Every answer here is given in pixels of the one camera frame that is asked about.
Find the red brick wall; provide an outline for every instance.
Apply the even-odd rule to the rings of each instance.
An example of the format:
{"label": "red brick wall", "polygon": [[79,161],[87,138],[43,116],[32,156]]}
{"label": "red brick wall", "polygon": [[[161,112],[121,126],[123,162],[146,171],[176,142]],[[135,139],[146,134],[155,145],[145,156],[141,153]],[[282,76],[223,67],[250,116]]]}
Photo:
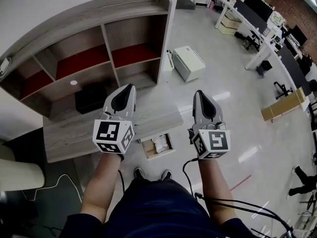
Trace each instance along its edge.
{"label": "red brick wall", "polygon": [[273,5],[293,28],[295,25],[303,31],[307,41],[301,48],[317,62],[317,13],[304,0],[265,0]]}

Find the forearm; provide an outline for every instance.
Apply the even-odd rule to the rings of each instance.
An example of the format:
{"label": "forearm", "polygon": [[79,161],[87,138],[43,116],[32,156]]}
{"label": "forearm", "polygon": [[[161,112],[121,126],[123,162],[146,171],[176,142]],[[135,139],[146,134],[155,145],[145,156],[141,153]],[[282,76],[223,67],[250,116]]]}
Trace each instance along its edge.
{"label": "forearm", "polygon": [[105,222],[120,162],[121,157],[117,154],[103,154],[85,190],[81,213],[93,215],[102,223]]}
{"label": "forearm", "polygon": [[[205,197],[232,200],[231,191],[225,181],[217,160],[199,160]],[[219,201],[233,205],[232,202]],[[234,209],[206,202],[209,215],[219,225],[236,217]]]}

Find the red shelf panel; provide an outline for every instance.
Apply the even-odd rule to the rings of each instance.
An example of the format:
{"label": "red shelf panel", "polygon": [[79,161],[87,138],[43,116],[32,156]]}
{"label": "red shelf panel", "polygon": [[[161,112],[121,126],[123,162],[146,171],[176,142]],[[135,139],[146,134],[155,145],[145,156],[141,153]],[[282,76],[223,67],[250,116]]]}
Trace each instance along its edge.
{"label": "red shelf panel", "polygon": [[129,64],[160,58],[158,54],[147,43],[130,46],[112,51],[114,67],[119,68]]}
{"label": "red shelf panel", "polygon": [[107,61],[110,58],[105,45],[85,50],[58,62],[56,80]]}
{"label": "red shelf panel", "polygon": [[41,70],[23,82],[20,100],[51,83],[53,83],[53,80],[46,74],[45,71]]}

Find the computer monitor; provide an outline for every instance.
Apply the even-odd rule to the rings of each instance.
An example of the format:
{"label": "computer monitor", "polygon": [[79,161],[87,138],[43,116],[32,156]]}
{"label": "computer monitor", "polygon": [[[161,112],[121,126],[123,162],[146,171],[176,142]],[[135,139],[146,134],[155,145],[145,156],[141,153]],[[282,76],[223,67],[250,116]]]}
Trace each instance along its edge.
{"label": "computer monitor", "polygon": [[307,40],[306,36],[303,34],[302,30],[297,25],[294,27],[294,29],[291,29],[290,32],[298,41],[300,46],[302,46]]}
{"label": "computer monitor", "polygon": [[273,12],[273,10],[262,0],[244,0],[244,3],[265,22],[267,22]]}

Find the wooden tabletop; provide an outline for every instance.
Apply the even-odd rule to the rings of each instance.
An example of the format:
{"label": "wooden tabletop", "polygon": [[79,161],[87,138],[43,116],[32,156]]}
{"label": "wooden tabletop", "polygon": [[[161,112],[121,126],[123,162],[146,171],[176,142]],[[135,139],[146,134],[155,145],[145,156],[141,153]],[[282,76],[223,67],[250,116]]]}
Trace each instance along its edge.
{"label": "wooden tabletop", "polygon": [[[52,120],[44,120],[44,141],[48,162],[98,152],[92,137],[94,121],[99,118],[101,111],[99,109],[84,115],[78,113],[68,117],[76,113],[71,111]],[[134,140],[183,124],[172,93],[166,84],[137,91],[133,119],[136,133]]]}

